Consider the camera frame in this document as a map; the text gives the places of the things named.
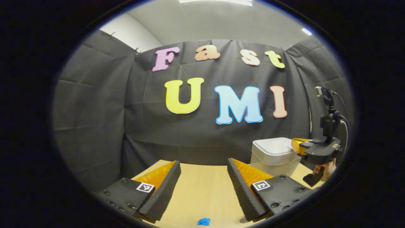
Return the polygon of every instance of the blue toy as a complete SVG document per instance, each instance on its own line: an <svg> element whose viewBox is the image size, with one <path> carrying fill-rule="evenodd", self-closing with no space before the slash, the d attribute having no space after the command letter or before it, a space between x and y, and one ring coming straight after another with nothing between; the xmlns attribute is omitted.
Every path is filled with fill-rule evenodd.
<svg viewBox="0 0 405 228"><path fill-rule="evenodd" d="M211 219L203 218L200 221L198 221L198 225L209 226L210 221Z"/></svg>

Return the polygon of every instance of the black fabric backdrop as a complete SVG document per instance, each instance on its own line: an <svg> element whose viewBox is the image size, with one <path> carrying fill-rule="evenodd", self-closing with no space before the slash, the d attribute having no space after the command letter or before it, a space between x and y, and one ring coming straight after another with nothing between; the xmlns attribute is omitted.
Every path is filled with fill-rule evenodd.
<svg viewBox="0 0 405 228"><path fill-rule="evenodd" d="M221 56L196 61L195 50L208 44L215 45ZM155 51L175 46L180 47L180 52L169 68L152 72ZM245 64L241 49L255 51L261 64ZM276 68L265 51L280 55L286 67ZM226 159L233 157L249 163L254 140L320 138L319 116L326 108L313 87L327 86L350 105L344 75L337 60L312 37L288 51L245 41L201 40L166 45L135 57L132 48L97 31L79 47L61 73L54 102L55 137L67 165L93 191L119 177L133 177L160 159L225 165ZM187 103L187 80L193 77L205 80L201 84L200 106L189 114L170 112L165 104L164 84L182 80L179 100ZM219 96L214 88L219 85L231 86L239 98L245 87L258 87L263 121L216 124ZM285 88L285 118L273 116L270 86ZM335 103L343 111L337 99Z"/></svg>

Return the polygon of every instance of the wooden table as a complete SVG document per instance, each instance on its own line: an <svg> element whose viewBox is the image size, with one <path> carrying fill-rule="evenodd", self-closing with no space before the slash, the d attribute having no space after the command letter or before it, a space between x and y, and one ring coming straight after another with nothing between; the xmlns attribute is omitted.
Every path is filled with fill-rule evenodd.
<svg viewBox="0 0 405 228"><path fill-rule="evenodd" d="M169 161L159 160L151 167L138 174L132 180L159 168ZM246 222L239 205L238 198L229 178L226 166L201 166L180 163L181 175L176 184L173 196L160 221L155 226L161 228L202 228L197 225L202 218L210 218L210 228L216 227L247 227L254 222ZM323 184L317 183L310 187L303 177L312 170L302 164L291 178L308 188L316 188Z"/></svg>

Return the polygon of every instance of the letter m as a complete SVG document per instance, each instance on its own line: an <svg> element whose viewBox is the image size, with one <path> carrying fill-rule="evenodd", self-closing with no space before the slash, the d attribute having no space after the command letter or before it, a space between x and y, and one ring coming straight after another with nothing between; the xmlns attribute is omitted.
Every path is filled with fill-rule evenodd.
<svg viewBox="0 0 405 228"><path fill-rule="evenodd" d="M238 98L230 86L217 86L214 90L220 96L220 116L216 120L217 124L232 123L233 119L229 116L229 110L232 111L238 123L242 121L245 110L247 112L246 122L258 123L263 120L259 109L259 88L254 86L246 87L241 99Z"/></svg>

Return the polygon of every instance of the ceiling light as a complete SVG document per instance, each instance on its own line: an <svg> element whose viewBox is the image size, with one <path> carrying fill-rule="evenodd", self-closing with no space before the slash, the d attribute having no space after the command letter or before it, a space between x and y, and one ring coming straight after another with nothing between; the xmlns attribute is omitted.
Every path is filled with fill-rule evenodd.
<svg viewBox="0 0 405 228"><path fill-rule="evenodd" d="M236 4L241 4L245 6L250 6L252 7L252 0L179 0L180 3L188 3L188 2L231 2L231 3L236 3Z"/></svg>
<svg viewBox="0 0 405 228"><path fill-rule="evenodd" d="M312 35L312 32L309 31L307 28L302 28L301 29L303 32L305 32L308 36Z"/></svg>

